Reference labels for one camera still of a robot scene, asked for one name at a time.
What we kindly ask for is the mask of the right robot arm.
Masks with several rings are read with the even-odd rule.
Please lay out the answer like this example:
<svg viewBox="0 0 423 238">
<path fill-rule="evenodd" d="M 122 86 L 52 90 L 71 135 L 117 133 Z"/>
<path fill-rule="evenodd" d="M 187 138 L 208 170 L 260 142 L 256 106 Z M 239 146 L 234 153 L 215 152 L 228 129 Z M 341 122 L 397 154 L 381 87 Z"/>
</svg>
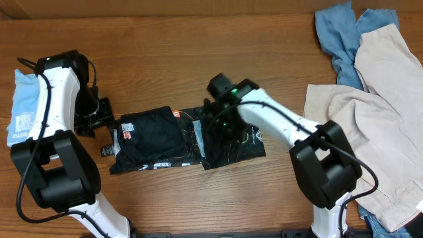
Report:
<svg viewBox="0 0 423 238">
<path fill-rule="evenodd" d="M 346 224 L 346 208 L 362 170 L 337 123 L 308 120 L 249 79 L 233 84 L 220 73 L 207 90 L 214 100 L 204 101 L 205 169 L 231 159 L 223 148 L 230 141 L 241 141 L 248 127 L 256 126 L 288 149 L 298 187 L 313 204 L 310 228 L 287 229 L 282 236 L 359 237 Z"/>
</svg>

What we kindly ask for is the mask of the black orange patterned t-shirt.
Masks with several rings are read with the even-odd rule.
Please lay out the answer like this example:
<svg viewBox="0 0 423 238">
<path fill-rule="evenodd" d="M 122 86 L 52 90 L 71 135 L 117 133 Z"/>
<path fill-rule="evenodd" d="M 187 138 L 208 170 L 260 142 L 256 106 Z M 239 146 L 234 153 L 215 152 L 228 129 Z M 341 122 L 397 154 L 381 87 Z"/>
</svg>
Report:
<svg viewBox="0 0 423 238">
<path fill-rule="evenodd" d="M 258 128 L 247 126 L 242 139 L 205 142 L 202 107 L 169 106 L 124 114 L 109 126 L 112 143 L 100 150 L 113 156 L 112 175 L 201 164 L 214 169 L 265 156 Z"/>
</svg>

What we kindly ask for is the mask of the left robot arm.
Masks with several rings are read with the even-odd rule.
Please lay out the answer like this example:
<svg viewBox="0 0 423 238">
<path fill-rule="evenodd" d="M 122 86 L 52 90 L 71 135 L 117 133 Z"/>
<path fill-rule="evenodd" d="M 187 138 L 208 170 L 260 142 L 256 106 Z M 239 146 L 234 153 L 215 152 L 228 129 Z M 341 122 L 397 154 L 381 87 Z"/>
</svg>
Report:
<svg viewBox="0 0 423 238">
<path fill-rule="evenodd" d="M 100 97 L 93 62 L 77 50 L 18 61 L 39 82 L 38 106 L 24 142 L 11 148 L 20 173 L 16 209 L 27 223 L 71 216 L 94 237 L 137 237 L 131 221 L 101 192 L 98 167 L 79 141 L 114 121 L 110 101 Z"/>
</svg>

